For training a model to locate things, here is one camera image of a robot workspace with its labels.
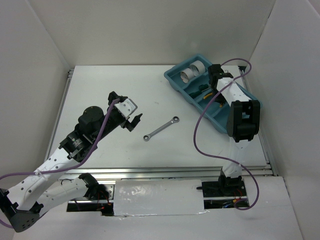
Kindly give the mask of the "yellow black needle-nose pliers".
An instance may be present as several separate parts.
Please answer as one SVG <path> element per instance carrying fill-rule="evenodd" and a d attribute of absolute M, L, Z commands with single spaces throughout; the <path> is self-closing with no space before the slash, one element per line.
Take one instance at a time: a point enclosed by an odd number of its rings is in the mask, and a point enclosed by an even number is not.
<path fill-rule="evenodd" d="M 209 99 L 212 99 L 214 97 L 214 93 L 213 92 L 210 92 L 208 94 L 206 94 L 204 97 L 203 97 L 203 100 L 209 100 Z M 215 99 L 214 99 L 214 102 L 217 103 L 219 105 L 220 108 L 222 108 L 226 102 L 225 98 L 223 97 L 222 94 L 219 94 Z"/>

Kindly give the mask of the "stubby green screwdriver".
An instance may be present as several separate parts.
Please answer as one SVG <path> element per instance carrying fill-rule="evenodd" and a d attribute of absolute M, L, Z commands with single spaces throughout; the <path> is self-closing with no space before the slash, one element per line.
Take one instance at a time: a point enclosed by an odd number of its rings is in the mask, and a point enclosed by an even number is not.
<path fill-rule="evenodd" d="M 209 88 L 208 84 L 201 84 L 199 87 L 198 87 L 198 90 L 199 91 L 204 91 L 204 90 L 207 90 Z"/>

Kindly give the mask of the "clear packing tape roll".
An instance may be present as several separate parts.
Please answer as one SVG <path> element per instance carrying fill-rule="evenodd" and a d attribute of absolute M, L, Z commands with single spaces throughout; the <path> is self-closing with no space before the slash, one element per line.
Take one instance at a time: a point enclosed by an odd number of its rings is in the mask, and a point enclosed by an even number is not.
<path fill-rule="evenodd" d="M 194 76 L 198 76 L 206 72 L 206 67 L 200 60 L 192 62 L 189 65 L 189 68 L 193 72 Z"/>

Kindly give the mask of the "small white tape roll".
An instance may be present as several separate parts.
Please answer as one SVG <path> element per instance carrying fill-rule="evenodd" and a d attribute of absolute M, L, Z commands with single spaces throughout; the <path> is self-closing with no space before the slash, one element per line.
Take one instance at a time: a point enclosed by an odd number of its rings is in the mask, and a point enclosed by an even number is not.
<path fill-rule="evenodd" d="M 194 77 L 194 72 L 190 68 L 185 68 L 180 72 L 180 78 L 184 83 L 188 83 Z"/>

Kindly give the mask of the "silver ratchet wrench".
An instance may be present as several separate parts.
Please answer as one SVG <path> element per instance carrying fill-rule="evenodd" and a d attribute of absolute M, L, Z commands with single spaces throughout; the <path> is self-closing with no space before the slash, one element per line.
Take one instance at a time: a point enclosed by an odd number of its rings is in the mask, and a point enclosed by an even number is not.
<path fill-rule="evenodd" d="M 149 141 L 153 136 L 155 136 L 156 134 L 160 133 L 161 131 L 163 131 L 164 129 L 166 129 L 167 127 L 178 123 L 180 121 L 180 118 L 178 116 L 174 116 L 170 121 L 168 121 L 167 123 L 163 124 L 162 126 L 158 127 L 157 129 L 155 129 L 154 131 L 152 131 L 149 134 L 146 134 L 143 136 L 143 140 L 144 141 Z"/>

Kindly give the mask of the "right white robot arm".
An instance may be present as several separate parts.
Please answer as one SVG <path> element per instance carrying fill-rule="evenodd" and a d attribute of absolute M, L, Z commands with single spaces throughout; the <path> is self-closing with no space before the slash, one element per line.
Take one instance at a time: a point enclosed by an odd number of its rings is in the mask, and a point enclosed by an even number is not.
<path fill-rule="evenodd" d="M 233 75 L 224 72 L 220 64 L 208 67 L 209 84 L 214 93 L 219 94 L 229 105 L 226 131 L 229 136 L 229 159 L 235 162 L 225 164 L 218 178 L 218 191 L 223 196 L 239 193 L 242 187 L 242 165 L 246 148 L 258 134 L 260 126 L 260 102 L 247 96 L 233 81 Z"/>

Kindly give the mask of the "long green screwdriver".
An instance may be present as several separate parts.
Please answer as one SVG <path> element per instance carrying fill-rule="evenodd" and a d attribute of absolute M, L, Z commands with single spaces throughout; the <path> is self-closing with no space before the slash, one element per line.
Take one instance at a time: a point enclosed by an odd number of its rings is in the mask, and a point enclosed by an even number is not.
<path fill-rule="evenodd" d="M 195 99 L 196 97 L 200 96 L 203 92 L 205 92 L 206 90 L 208 89 L 204 89 L 204 90 L 198 90 L 198 91 L 195 91 L 195 92 L 192 92 L 189 94 L 189 96 L 192 98 L 192 99 Z"/>

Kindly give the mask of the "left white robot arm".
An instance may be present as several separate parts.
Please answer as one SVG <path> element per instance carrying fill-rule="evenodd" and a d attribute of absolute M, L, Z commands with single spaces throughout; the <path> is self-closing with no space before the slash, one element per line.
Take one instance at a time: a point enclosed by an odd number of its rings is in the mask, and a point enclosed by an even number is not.
<path fill-rule="evenodd" d="M 1 224 L 20 233 L 34 225 L 49 210 L 77 198 L 109 200 L 109 190 L 90 173 L 55 188 L 51 186 L 67 171 L 82 166 L 98 148 L 98 142 L 117 127 L 133 131 L 141 115 L 130 116 L 137 105 L 114 91 L 108 96 L 108 109 L 90 106 L 78 118 L 74 130 L 59 144 L 53 154 L 35 171 L 9 189 L 0 190 L 0 209 L 8 223 Z"/>

